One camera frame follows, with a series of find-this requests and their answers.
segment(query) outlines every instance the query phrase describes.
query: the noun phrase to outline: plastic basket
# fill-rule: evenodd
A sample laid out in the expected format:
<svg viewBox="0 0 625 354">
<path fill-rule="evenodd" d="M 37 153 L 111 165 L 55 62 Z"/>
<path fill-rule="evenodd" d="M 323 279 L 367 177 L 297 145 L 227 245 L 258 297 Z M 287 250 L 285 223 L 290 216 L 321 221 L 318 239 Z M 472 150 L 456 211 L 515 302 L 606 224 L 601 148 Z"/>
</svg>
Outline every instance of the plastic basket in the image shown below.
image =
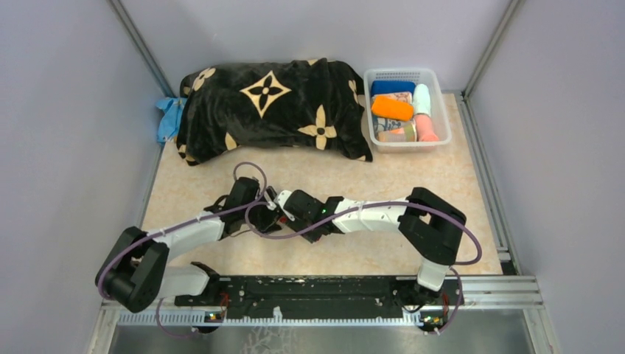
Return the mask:
<svg viewBox="0 0 625 354">
<path fill-rule="evenodd" d="M 412 81 L 415 84 L 423 83 L 430 90 L 432 101 L 432 125 L 434 133 L 440 138 L 437 142 L 381 142 L 375 137 L 373 116 L 371 114 L 371 84 L 375 80 Z M 365 72 L 365 100 L 367 121 L 371 142 L 381 153 L 407 153 L 415 151 L 429 151 L 437 146 L 449 144 L 451 141 L 451 127 L 447 109 L 443 101 L 441 87 L 436 74 L 429 69 L 369 69 Z"/>
</svg>

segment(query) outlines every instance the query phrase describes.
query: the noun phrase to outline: white wall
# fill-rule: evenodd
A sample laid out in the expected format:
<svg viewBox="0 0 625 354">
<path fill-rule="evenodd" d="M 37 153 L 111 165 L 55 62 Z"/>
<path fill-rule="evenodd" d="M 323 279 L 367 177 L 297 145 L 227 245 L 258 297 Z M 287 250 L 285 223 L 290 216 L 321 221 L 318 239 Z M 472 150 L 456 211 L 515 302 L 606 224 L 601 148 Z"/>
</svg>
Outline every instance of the white wall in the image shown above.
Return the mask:
<svg viewBox="0 0 625 354">
<path fill-rule="evenodd" d="M 471 104 L 564 353 L 625 346 L 625 4 L 527 1 Z"/>
<path fill-rule="evenodd" d="M 178 92 L 224 62 L 328 57 L 357 72 L 418 66 L 464 89 L 509 0 L 123 0 Z"/>
<path fill-rule="evenodd" d="M 0 4 L 0 353 L 84 353 L 161 96 L 104 0 Z"/>
</svg>

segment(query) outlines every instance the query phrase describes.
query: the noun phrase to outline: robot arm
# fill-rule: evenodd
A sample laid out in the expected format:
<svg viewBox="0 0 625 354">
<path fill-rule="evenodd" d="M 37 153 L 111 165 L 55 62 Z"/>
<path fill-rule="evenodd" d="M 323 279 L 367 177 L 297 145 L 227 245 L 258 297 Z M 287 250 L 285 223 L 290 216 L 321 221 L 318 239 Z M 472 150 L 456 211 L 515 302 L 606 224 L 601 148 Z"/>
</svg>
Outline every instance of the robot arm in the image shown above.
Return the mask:
<svg viewBox="0 0 625 354">
<path fill-rule="evenodd" d="M 329 197 L 324 204 L 301 190 L 282 191 L 276 202 L 288 217 L 287 226 L 296 231 L 348 209 L 358 208 L 356 212 L 338 216 L 324 226 L 305 233 L 304 236 L 311 242 L 330 233 L 401 232 L 423 256 L 417 283 L 433 293 L 440 291 L 445 274 L 455 263 L 462 231 L 437 215 L 430 215 L 430 220 L 424 221 L 422 217 L 426 212 L 408 208 L 408 203 L 431 207 L 448 214 L 463 225 L 467 222 L 466 216 L 460 210 L 421 187 L 414 188 L 408 197 L 395 200 L 405 205 L 380 206 L 387 203 L 353 201 L 343 197 Z"/>
<path fill-rule="evenodd" d="M 244 224 L 245 206 L 253 202 L 259 192 L 258 181 L 239 178 L 229 195 L 205 208 L 196 219 L 167 229 L 155 230 L 163 236 L 147 240 L 126 254 L 104 274 L 102 289 L 131 312 L 144 310 L 154 299 L 199 295 L 207 289 L 211 271 L 200 263 L 184 267 L 167 266 L 168 262 L 204 243 L 216 242 L 238 231 Z M 250 222 L 261 232 L 279 229 L 278 219 L 285 217 L 286 226 L 301 231 L 323 219 L 330 222 L 302 234 L 310 242 L 323 235 L 345 234 L 357 231 L 401 232 L 424 257 L 417 275 L 418 291 L 427 301 L 439 296 L 439 291 L 450 266 L 454 264 L 460 246 L 462 231 L 445 219 L 431 215 L 422 220 L 425 212 L 409 208 L 409 203 L 437 209 L 459 223 L 465 224 L 462 212 L 425 188 L 414 188 L 411 195 L 388 202 L 353 201 L 344 197 L 329 197 L 325 203 L 301 190 L 284 190 L 278 195 L 273 188 L 266 190 L 262 201 L 270 207 L 256 207 L 250 212 Z M 236 212 L 223 212 L 237 209 Z M 220 213 L 219 217 L 210 217 Z M 100 281 L 105 267 L 124 249 L 146 238 L 148 232 L 136 227 L 126 229 L 111 250 L 96 277 Z"/>
</svg>

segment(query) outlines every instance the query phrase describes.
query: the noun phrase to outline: metal frame bar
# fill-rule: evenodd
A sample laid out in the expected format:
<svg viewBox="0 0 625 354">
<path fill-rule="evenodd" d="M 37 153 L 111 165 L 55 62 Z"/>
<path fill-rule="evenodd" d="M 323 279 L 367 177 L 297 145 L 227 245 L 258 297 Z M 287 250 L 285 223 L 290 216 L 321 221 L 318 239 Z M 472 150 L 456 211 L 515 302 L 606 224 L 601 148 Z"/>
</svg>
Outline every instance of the metal frame bar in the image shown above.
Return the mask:
<svg viewBox="0 0 625 354">
<path fill-rule="evenodd" d="M 503 37 L 505 36 L 512 19 L 518 14 L 519 9 L 523 6 L 525 0 L 511 0 L 506 8 L 506 11 L 503 13 L 503 17 L 499 24 L 497 25 L 497 29 L 495 29 L 495 33 L 493 33 L 488 46 L 486 46 L 486 50 L 482 54 L 480 61 L 478 61 L 478 65 L 473 70 L 471 74 L 471 78 L 467 84 L 467 87 L 464 89 L 463 96 L 471 97 L 471 94 L 475 90 L 475 87 L 478 85 L 478 82 L 482 78 L 484 72 L 486 72 L 486 68 L 490 64 L 491 60 L 495 56 L 497 48 L 500 46 Z"/>
<path fill-rule="evenodd" d="M 528 336 L 532 340 L 532 345 L 537 354 L 557 353 L 551 351 L 554 345 L 554 337 L 549 336 L 545 330 L 541 330 L 541 326 L 545 324 L 544 305 L 540 290 L 536 279 L 530 276 L 464 276 L 462 277 L 464 289 L 465 304 L 462 305 L 460 311 L 471 310 L 523 310 L 527 318 Z M 123 323 L 119 325 L 155 325 L 154 318 L 156 314 L 157 302 L 154 302 L 148 309 L 141 314 L 134 315 L 125 310 L 116 302 L 107 301 L 100 309 L 97 325 L 94 335 L 91 339 L 91 345 L 88 353 L 104 354 L 108 353 L 111 342 L 114 338 L 114 331 L 120 320 Z M 161 317 L 166 319 L 167 326 L 189 326 L 189 318 L 197 319 L 202 317 L 203 311 L 215 312 L 219 311 L 219 307 L 205 306 L 193 308 L 179 308 L 174 306 L 173 301 L 164 302 L 161 307 Z M 423 311 L 441 310 L 441 306 L 425 306 Z M 403 326 L 408 322 L 406 319 L 396 319 L 389 321 L 355 321 L 354 323 L 321 323 L 321 325 L 376 325 L 376 326 Z M 225 326 L 250 327 L 259 325 L 270 326 L 302 326 L 315 325 L 315 321 L 311 320 L 280 320 L 280 319 L 237 319 L 226 321 Z"/>
<path fill-rule="evenodd" d="M 458 104 L 460 118 L 464 127 L 464 134 L 467 137 L 469 151 L 475 166 L 475 173 L 478 177 L 482 197 L 488 211 L 489 222 L 497 243 L 497 251 L 500 253 L 500 260 L 510 259 L 518 274 L 523 274 L 518 259 L 514 242 L 510 236 L 510 230 L 506 221 L 506 214 L 501 207 L 501 199 L 492 171 L 488 163 L 488 157 L 483 146 L 480 131 L 470 106 L 465 99 L 455 93 L 455 101 Z"/>
<path fill-rule="evenodd" d="M 163 94 L 168 97 L 174 97 L 172 86 L 169 81 L 167 81 L 167 77 L 165 76 L 163 69 L 159 66 L 156 58 L 154 58 L 154 55 L 135 26 L 133 19 L 128 14 L 126 7 L 124 7 L 124 4 L 122 4 L 121 0 L 106 0 L 106 2 L 111 6 L 111 9 L 113 9 L 113 12 L 117 15 L 119 22 L 121 22 L 122 26 L 126 30 L 126 33 L 128 34 L 128 37 L 139 51 L 139 54 L 143 57 L 145 64 L 148 69 L 150 69 L 154 80 L 156 80 L 156 83 L 163 91 Z"/>
</svg>

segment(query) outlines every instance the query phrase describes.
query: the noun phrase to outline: table surface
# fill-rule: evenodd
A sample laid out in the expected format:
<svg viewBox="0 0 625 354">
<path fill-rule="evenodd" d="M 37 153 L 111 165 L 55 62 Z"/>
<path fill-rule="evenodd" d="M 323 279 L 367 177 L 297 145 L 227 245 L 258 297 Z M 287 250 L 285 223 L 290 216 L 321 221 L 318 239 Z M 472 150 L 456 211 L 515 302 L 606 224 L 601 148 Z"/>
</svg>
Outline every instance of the table surface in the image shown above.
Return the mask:
<svg viewBox="0 0 625 354">
<path fill-rule="evenodd" d="M 475 265 L 457 266 L 458 272 L 502 274 L 458 106 L 452 94 L 445 94 L 444 101 L 452 128 L 450 144 L 426 153 L 374 151 L 372 163 L 307 147 L 239 147 L 190 167 L 178 156 L 175 144 L 168 142 L 142 227 L 156 229 L 195 217 L 230 191 L 234 166 L 251 161 L 263 168 L 269 185 L 276 190 L 301 189 L 322 201 L 331 195 L 390 200 L 409 195 L 413 187 L 426 187 L 465 213 L 467 227 L 482 245 L 482 260 Z M 252 167 L 241 167 L 240 176 L 260 178 Z M 475 247 L 465 235 L 458 260 L 474 256 Z M 229 275 L 394 275 L 415 274 L 421 259 L 399 232 L 327 235 L 314 244 L 302 237 L 268 240 L 247 232 L 197 247 L 170 264 L 199 261 Z"/>
</svg>

